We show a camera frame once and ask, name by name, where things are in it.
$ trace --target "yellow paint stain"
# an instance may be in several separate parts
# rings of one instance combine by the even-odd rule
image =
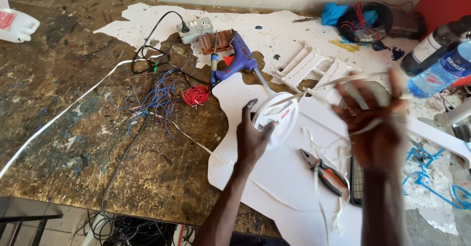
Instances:
[[[355,52],[360,50],[360,45],[358,44],[347,44],[347,43],[340,43],[338,40],[329,40],[329,43],[334,44],[340,48],[343,48],[349,52]]]

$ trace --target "wire cutter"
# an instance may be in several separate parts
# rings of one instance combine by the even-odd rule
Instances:
[[[345,178],[336,170],[334,170],[333,168],[327,166],[323,161],[322,159],[318,159],[316,158],[313,154],[303,150],[302,148],[299,149],[299,153],[301,153],[301,156],[311,165],[311,168],[310,170],[311,171],[314,171],[315,170],[315,166],[318,165],[319,166],[319,170],[318,170],[318,177],[321,181],[321,183],[327,188],[329,189],[334,195],[338,196],[338,197],[342,197],[342,192],[337,189],[335,186],[333,186],[332,183],[329,182],[329,180],[327,180],[326,176],[324,175],[324,173],[322,173],[322,170],[324,170],[326,173],[332,175],[335,179],[337,179],[337,181],[345,188],[347,188],[348,186],[348,183],[347,181],[345,180]]]

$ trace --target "black metal grid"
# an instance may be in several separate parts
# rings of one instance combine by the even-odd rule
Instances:
[[[363,168],[352,155],[350,160],[350,203],[361,207],[363,193]]]

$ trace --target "bottle label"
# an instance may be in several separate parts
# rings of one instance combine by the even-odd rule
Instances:
[[[417,63],[422,63],[427,57],[437,51],[441,45],[433,39],[433,33],[429,34],[418,46],[412,50],[412,57]]]
[[[471,62],[464,59],[457,49],[443,56],[440,63],[448,72],[456,76],[466,77],[471,74]]]
[[[6,13],[0,10],[0,29],[9,30],[16,14]]]

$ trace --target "blue paint splash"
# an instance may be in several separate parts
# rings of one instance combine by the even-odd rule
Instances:
[[[392,55],[391,55],[392,61],[397,61],[398,59],[403,57],[405,54],[405,52],[402,51],[401,49],[397,50],[397,47],[393,47],[391,51],[392,51]]]

